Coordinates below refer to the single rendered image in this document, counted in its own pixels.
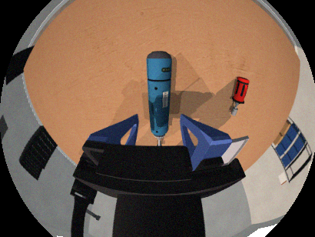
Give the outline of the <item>dark blue electric nut driver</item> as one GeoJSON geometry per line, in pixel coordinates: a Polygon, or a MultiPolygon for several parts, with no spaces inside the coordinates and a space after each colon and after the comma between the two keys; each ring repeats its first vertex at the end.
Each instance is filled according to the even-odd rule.
{"type": "Polygon", "coordinates": [[[148,104],[151,132],[157,146],[168,131],[172,58],[167,52],[155,51],[147,56],[148,104]]]}

